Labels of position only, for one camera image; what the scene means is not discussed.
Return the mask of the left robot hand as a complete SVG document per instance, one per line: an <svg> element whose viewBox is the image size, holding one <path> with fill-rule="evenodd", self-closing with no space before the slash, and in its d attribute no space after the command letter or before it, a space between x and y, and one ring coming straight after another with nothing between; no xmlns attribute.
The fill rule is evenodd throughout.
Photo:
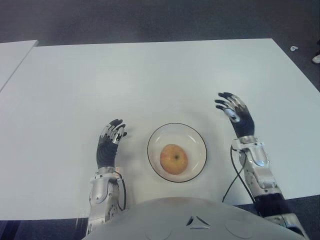
<svg viewBox="0 0 320 240"><path fill-rule="evenodd" d="M122 119L114 119L107 124L99 138L96 150L96 163L98 169L115 167L119 143L127 135L126 125Z"/></svg>

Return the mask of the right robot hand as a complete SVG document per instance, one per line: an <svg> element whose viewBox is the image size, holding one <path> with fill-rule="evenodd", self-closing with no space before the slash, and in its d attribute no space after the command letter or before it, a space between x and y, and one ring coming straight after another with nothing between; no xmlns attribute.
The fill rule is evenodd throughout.
<svg viewBox="0 0 320 240"><path fill-rule="evenodd" d="M230 92L219 92L216 108L224 112L229 118L238 138L255 135L255 123L246 104Z"/></svg>

